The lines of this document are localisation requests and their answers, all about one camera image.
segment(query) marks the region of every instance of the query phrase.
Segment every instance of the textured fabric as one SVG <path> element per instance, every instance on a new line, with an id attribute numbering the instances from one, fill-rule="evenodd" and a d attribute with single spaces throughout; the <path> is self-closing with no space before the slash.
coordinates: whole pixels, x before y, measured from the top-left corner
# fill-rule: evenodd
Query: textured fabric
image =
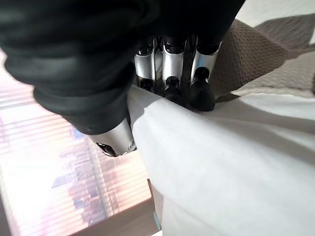
<path id="1" fill-rule="evenodd" d="M 267 78 L 267 74 L 281 67 L 287 60 L 292 60 L 300 55 L 314 51 L 314 48 L 303 50 L 290 50 L 280 43 L 272 40 L 266 34 L 247 26 L 246 24 L 235 20 L 232 27 L 223 39 L 217 61 L 211 75 L 211 85 L 216 97 L 237 90 L 246 83 L 255 80 L 261 76 Z M 299 89 L 300 84 L 307 84 L 303 89 L 308 94 L 312 90 L 314 70 L 312 61 L 314 55 L 303 57 L 301 59 L 290 61 L 290 66 L 295 69 L 303 65 L 303 81 L 299 78 L 286 84 L 285 81 L 279 83 L 281 87 L 290 87 Z"/>
<path id="2" fill-rule="evenodd" d="M 315 52 L 311 52 L 287 60 L 279 68 L 232 91 L 232 94 L 243 96 L 249 93 L 273 93 L 314 97 L 314 76 Z"/>

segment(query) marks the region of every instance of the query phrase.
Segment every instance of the white cloth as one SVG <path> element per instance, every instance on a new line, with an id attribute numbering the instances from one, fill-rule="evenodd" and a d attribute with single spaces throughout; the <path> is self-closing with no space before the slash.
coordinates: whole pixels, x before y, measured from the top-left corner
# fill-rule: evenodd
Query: white cloth
<path id="1" fill-rule="evenodd" d="M 133 87 L 164 236 L 314 236 L 315 99 L 248 94 L 193 113 Z"/>

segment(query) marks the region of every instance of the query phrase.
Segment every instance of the robotic hand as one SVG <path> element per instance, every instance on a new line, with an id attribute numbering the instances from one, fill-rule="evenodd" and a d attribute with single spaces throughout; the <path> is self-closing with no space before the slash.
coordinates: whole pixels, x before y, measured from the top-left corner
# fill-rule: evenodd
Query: robotic hand
<path id="1" fill-rule="evenodd" d="M 197 35 L 189 103 L 210 111 L 209 79 L 224 34 L 244 0 L 0 2 L 5 68 L 34 85 L 34 97 L 63 116 L 109 156 L 135 150 L 126 94 L 134 78 L 155 92 L 155 52 L 162 41 L 163 92 L 181 96 L 186 40 Z"/>

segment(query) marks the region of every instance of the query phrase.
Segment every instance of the black fabric sleeve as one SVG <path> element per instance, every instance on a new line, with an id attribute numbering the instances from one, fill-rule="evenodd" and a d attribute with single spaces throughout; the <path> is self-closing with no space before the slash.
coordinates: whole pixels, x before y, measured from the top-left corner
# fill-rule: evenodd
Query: black fabric sleeve
<path id="1" fill-rule="evenodd" d="M 5 68 L 81 132 L 106 132 L 127 115 L 137 29 L 158 14 L 155 0 L 1 0 Z"/>

